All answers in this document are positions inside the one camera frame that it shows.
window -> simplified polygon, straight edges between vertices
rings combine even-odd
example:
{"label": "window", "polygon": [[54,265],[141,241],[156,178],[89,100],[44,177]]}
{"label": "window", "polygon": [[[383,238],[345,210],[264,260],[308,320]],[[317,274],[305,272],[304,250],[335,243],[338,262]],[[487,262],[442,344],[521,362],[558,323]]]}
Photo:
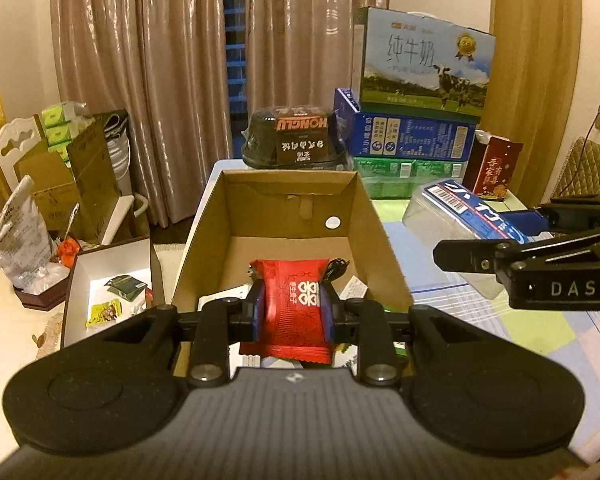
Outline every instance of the window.
{"label": "window", "polygon": [[234,157],[241,158],[244,142],[242,131],[248,123],[245,56],[246,0],[224,0],[224,29],[226,38],[226,78],[229,87],[229,112],[234,138]]}

yellow snack packet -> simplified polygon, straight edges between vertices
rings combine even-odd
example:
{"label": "yellow snack packet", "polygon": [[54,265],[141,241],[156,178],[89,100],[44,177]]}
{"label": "yellow snack packet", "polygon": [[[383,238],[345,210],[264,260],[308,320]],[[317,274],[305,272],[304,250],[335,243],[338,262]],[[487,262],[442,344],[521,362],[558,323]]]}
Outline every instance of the yellow snack packet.
{"label": "yellow snack packet", "polygon": [[87,326],[93,326],[99,323],[112,321],[122,314],[122,304],[120,300],[110,300],[107,303],[93,305],[91,307],[91,317],[87,321]]}

white box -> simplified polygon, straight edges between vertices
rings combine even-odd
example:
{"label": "white box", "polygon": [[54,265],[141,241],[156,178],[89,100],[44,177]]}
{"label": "white box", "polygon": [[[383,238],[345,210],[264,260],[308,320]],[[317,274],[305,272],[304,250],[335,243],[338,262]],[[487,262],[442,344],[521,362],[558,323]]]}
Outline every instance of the white box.
{"label": "white box", "polygon": [[105,286],[111,278],[121,274],[129,274],[146,283],[153,292],[154,304],[164,303],[160,261],[148,237],[80,252],[69,276],[61,348],[112,326],[114,322],[86,327],[91,307],[95,304],[117,299],[122,304],[122,316],[115,322],[122,322],[132,316],[131,307],[134,302],[109,292],[109,287]]}

blue box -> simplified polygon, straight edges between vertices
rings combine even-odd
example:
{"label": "blue box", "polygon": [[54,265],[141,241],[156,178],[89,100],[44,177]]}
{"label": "blue box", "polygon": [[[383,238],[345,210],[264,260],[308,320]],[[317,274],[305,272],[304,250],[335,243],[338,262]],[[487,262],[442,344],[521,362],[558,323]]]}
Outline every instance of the blue box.
{"label": "blue box", "polygon": [[333,111],[351,156],[469,160],[475,124],[361,112],[344,88],[335,91]]}

screw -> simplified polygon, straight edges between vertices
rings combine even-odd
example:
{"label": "screw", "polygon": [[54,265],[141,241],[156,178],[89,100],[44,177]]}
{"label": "screw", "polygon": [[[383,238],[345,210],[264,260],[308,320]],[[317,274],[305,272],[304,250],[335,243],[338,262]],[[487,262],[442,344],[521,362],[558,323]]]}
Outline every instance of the screw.
{"label": "screw", "polygon": [[218,365],[196,365],[191,369],[191,378],[197,381],[215,381],[222,376]]}
{"label": "screw", "polygon": [[385,381],[391,381],[395,379],[398,376],[398,370],[396,370],[395,366],[392,365],[371,365],[365,370],[365,375],[372,381],[384,383]]}
{"label": "screw", "polygon": [[302,381],[302,379],[304,379],[304,375],[299,374],[298,372],[294,372],[286,376],[285,379],[290,383],[299,383],[300,381]]}

